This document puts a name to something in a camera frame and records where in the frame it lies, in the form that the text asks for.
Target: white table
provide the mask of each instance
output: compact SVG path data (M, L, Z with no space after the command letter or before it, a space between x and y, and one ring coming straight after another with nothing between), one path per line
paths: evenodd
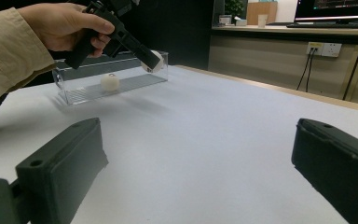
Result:
M98 117L110 161L73 223L346 223L291 163L300 118L358 137L358 109L170 66L169 81L82 105L54 84L0 108L0 177Z

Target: human hand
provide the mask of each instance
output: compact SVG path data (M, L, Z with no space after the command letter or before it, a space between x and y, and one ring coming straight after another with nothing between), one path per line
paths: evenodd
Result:
M47 49L72 50L84 34L84 28L99 33L91 39L95 50L91 57L99 57L109 42L115 26L96 15L83 13L86 7L71 3L36 4L19 8L18 11L34 30Z

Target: green plant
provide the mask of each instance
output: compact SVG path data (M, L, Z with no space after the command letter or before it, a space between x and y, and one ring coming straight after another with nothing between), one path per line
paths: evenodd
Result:
M231 15L232 18L242 15L244 10L242 0L226 0L225 1L225 14Z

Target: power outlet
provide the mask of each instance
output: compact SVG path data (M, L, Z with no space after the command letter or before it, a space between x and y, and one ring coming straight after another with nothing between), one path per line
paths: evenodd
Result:
M309 42L307 47L307 54L312 53L310 49L316 49L316 51L313 53L313 55L322 55L322 49L324 48L324 43L319 42Z
M324 48L322 49L322 56L338 57L339 51L341 50L341 46L342 44L324 43Z

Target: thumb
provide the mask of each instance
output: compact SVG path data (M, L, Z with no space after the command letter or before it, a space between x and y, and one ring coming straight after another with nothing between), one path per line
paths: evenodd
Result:
M74 19L79 30L88 28L104 35L110 35L115 31L115 26L110 21L93 14L77 12Z

